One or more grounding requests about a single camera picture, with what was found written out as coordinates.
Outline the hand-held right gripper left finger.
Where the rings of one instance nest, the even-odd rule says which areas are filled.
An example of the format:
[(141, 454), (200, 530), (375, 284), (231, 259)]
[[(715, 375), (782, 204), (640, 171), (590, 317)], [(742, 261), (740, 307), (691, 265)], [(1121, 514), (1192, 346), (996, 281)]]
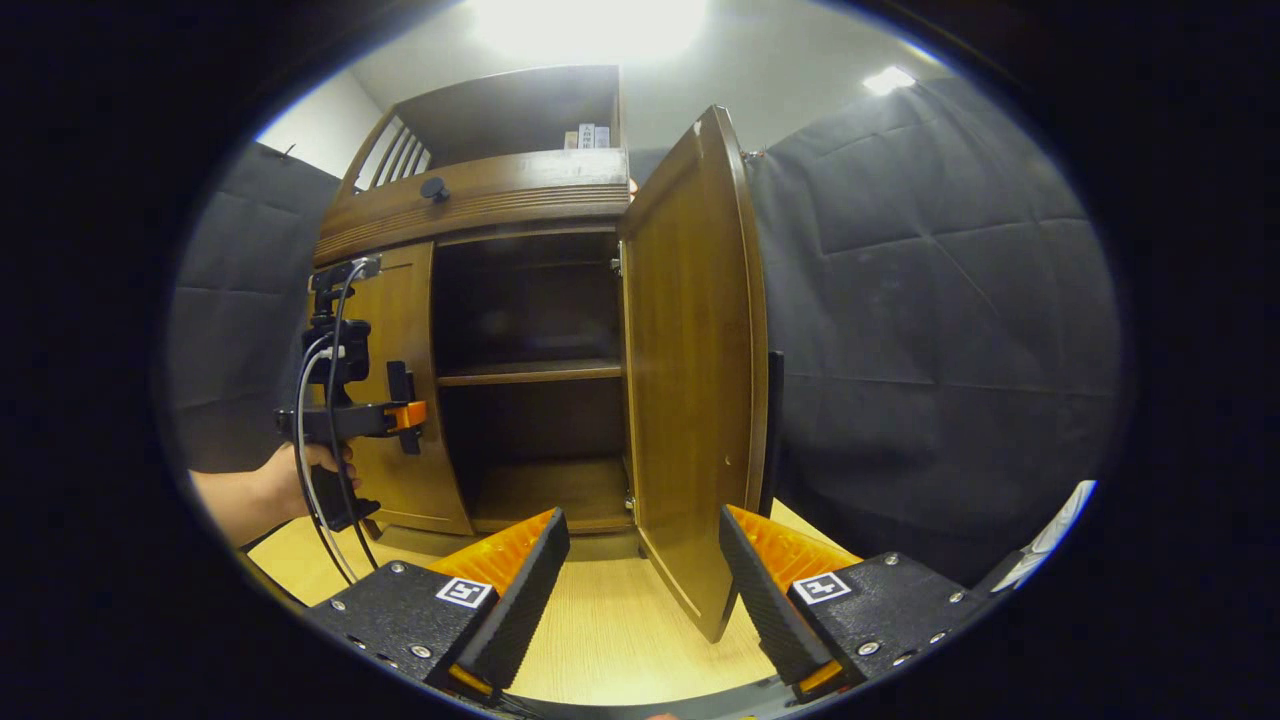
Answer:
[(303, 611), (402, 676), (498, 701), (518, 675), (570, 551), (552, 507), (426, 566), (396, 560)]

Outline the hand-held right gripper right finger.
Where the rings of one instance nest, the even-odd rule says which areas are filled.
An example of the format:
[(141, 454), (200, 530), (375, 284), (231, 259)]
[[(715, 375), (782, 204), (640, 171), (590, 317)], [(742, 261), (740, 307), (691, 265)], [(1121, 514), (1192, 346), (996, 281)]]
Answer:
[(719, 511), (719, 548), (799, 703), (914, 664), (989, 602), (904, 553), (860, 559), (733, 505)]

